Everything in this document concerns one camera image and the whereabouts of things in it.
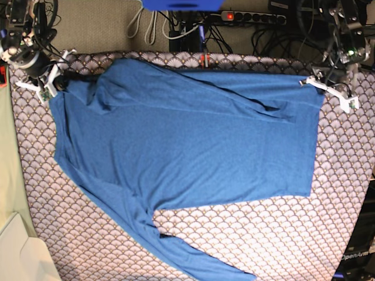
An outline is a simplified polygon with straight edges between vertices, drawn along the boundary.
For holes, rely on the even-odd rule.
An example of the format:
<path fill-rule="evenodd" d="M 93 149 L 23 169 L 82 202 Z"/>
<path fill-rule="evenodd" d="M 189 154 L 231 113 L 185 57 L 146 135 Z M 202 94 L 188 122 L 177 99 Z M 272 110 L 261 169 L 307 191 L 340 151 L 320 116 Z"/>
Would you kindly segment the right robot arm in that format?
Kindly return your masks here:
<path fill-rule="evenodd" d="M 35 92 L 41 100 L 49 100 L 58 92 L 81 85 L 103 85 L 108 88 L 110 84 L 114 84 L 133 91 L 161 89 L 162 92 L 183 93 L 217 89 L 220 82 L 229 81 L 231 78 L 234 79 L 234 86 L 238 86 L 240 81 L 251 85 L 250 80 L 254 78 L 262 87 L 309 84 L 312 87 L 324 88 L 324 84 L 314 76 L 303 78 L 197 69 L 171 70 L 131 58 L 118 59 L 104 72 L 93 75 L 62 70 L 60 66 L 67 64 L 66 59 L 74 50 L 58 54 L 56 60 L 46 55 L 52 25 L 46 22 L 43 5 L 39 1 L 10 1 L 8 8 L 9 24 L 7 34 L 1 39 L 1 61 L 23 70 L 28 75 L 28 80 L 17 81 L 16 86 Z"/>

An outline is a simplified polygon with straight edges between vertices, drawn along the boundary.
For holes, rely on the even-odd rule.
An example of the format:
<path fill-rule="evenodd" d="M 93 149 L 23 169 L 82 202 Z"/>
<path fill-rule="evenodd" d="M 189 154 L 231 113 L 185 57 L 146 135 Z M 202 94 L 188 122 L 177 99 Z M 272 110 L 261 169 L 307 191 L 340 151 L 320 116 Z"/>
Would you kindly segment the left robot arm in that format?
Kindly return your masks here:
<path fill-rule="evenodd" d="M 168 66 L 160 60 L 116 58 L 115 51 L 144 51 L 144 41 L 137 37 L 156 36 L 163 42 L 176 41 L 190 52 L 201 54 L 206 41 L 200 40 L 199 30 L 229 22 L 223 10 L 204 11 L 200 1 L 171 2 L 167 8 L 146 12 L 145 1 L 60 1 L 57 39 L 63 49 L 76 47 L 77 54 L 67 56 L 60 65 L 62 74 L 55 80 L 58 92 L 116 91 L 165 95 L 192 92 L 216 87 L 221 82 L 239 85 L 240 71 L 216 71 L 198 64 L 191 69 Z M 286 23 L 289 36 L 306 39 L 328 54 L 333 66 L 356 63 L 365 55 L 365 36 L 355 17 L 353 1 L 315 1 L 309 9 L 306 1 L 293 1 L 293 20 Z M 104 55 L 100 61 L 80 60 L 79 55 Z"/>

